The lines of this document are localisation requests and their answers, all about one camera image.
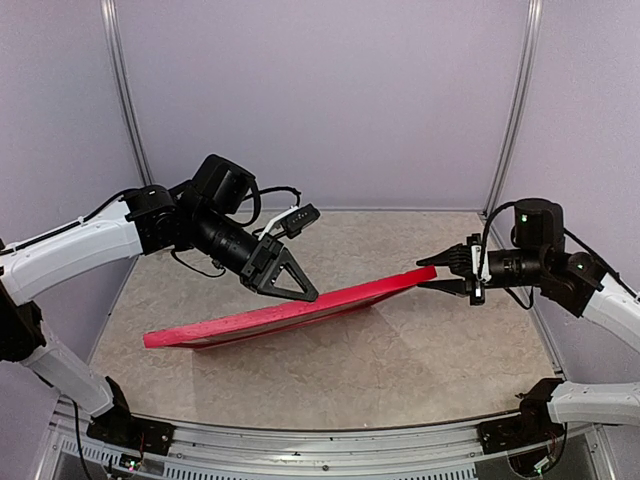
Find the red wooden picture frame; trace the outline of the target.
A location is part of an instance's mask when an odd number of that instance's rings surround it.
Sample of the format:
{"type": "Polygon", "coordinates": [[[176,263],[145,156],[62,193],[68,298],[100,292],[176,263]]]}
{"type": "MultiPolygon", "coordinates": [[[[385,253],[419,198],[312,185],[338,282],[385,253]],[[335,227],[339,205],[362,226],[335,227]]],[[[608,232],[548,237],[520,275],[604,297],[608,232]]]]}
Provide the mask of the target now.
{"type": "Polygon", "coordinates": [[[437,277],[433,266],[421,267],[322,294],[312,303],[291,301],[143,335],[147,349],[214,348],[279,333],[369,308],[437,277]]]}

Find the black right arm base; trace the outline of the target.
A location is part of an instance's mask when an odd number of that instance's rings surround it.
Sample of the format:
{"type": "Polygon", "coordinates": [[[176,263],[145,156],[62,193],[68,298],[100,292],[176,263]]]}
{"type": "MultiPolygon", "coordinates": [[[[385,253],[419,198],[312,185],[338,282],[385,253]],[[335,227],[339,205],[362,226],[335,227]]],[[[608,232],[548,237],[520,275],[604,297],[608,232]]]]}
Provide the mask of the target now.
{"type": "Polygon", "coordinates": [[[544,378],[522,395],[515,415],[481,422],[477,432],[483,453],[514,450],[562,437],[566,427],[551,419],[547,407],[553,391],[562,383],[559,378],[544,378]]]}

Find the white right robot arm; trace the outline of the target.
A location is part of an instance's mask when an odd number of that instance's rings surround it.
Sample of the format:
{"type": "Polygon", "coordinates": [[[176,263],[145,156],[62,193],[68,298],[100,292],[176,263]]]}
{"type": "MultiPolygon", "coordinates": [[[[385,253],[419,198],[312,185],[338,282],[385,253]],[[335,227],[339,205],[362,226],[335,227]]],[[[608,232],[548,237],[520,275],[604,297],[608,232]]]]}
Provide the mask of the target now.
{"type": "MultiPolygon", "coordinates": [[[[512,295],[515,288],[527,287],[531,295],[600,326],[632,349],[639,347],[638,293],[565,227],[563,208],[553,201],[508,201],[489,214],[481,233],[417,264],[446,267],[452,275],[426,282],[427,289],[466,297],[480,306],[490,289],[512,295]]],[[[519,410],[511,433],[523,444],[535,442],[550,425],[636,426],[639,386],[544,379],[522,397],[519,410]]]]}

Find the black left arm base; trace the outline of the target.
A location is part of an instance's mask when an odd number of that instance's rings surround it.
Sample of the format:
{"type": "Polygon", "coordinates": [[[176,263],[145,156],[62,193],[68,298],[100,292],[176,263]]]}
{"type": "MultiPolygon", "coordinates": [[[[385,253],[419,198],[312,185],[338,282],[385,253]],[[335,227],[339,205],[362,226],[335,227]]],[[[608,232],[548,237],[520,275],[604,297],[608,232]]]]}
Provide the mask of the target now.
{"type": "Polygon", "coordinates": [[[110,423],[92,420],[87,436],[142,454],[167,456],[175,430],[171,423],[133,416],[129,420],[110,423]]]}

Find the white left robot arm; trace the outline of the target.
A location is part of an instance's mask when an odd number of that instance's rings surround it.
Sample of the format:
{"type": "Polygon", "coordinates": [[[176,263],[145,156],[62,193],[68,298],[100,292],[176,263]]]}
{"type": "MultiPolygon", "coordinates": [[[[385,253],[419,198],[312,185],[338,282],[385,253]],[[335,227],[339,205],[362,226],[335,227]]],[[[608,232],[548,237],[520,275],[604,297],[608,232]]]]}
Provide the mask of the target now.
{"type": "Polygon", "coordinates": [[[44,291],[122,260],[196,249],[250,291],[313,302],[318,292],[282,243],[317,221],[312,204],[294,206],[248,232],[261,213],[256,177],[219,155],[207,156],[194,176],[170,189],[126,189],[90,214],[1,248],[1,358],[20,363],[90,415],[121,445],[140,424],[120,387],[91,368],[44,326],[35,299],[44,291]]]}

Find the aluminium front rail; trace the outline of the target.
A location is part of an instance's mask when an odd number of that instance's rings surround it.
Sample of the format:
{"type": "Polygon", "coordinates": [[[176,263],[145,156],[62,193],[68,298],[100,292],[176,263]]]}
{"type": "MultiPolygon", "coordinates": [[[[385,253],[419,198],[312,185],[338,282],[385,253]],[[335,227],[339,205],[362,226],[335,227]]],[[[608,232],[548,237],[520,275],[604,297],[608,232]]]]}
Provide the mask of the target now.
{"type": "Polygon", "coordinates": [[[34,479],[514,479],[535,446],[484,453],[479,419],[367,430],[293,431],[174,421],[165,455],[86,437],[84,414],[58,401],[34,479]]]}

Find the right aluminium corner post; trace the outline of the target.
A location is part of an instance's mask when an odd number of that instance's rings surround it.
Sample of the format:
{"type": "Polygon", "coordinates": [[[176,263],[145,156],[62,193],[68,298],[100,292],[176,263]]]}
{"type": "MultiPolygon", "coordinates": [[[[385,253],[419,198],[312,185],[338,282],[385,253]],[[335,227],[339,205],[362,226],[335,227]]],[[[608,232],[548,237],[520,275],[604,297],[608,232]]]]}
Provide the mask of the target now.
{"type": "Polygon", "coordinates": [[[542,23],[543,4],[544,2],[542,0],[531,0],[528,2],[523,44],[520,52],[514,92],[507,118],[506,130],[499,150],[497,167],[483,209],[485,216],[488,216],[497,208],[506,183],[508,170],[512,163],[534,69],[536,49],[542,23]]]}

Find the aluminium corner post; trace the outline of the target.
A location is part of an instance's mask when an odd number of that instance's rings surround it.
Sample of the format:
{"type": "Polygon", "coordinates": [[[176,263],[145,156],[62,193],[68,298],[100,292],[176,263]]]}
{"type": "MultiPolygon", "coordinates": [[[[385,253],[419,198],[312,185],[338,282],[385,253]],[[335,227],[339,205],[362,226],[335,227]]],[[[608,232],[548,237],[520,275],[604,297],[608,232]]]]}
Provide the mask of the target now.
{"type": "Polygon", "coordinates": [[[126,60],[119,30],[117,3],[114,0],[101,0],[100,10],[114,74],[117,96],[122,110],[129,143],[131,145],[134,163],[141,183],[148,186],[154,182],[154,178],[143,145],[133,97],[129,86],[126,60]]]}
{"type": "Polygon", "coordinates": [[[534,69],[536,49],[542,23],[543,4],[544,2],[542,0],[531,0],[528,2],[523,44],[520,52],[514,92],[507,118],[506,130],[499,150],[497,167],[483,209],[485,216],[488,216],[497,208],[506,183],[508,170],[512,163],[534,69]]]}

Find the left aluminium corner post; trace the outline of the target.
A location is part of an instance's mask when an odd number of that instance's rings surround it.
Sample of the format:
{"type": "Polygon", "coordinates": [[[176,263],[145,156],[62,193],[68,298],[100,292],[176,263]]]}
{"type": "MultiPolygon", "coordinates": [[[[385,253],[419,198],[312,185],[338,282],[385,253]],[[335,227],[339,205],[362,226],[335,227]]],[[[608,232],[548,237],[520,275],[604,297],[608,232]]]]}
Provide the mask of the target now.
{"type": "Polygon", "coordinates": [[[134,163],[141,183],[148,186],[154,182],[154,178],[143,145],[133,97],[129,86],[126,60],[119,30],[117,3],[114,0],[101,0],[100,10],[114,74],[117,96],[122,110],[129,143],[131,145],[134,163]]]}

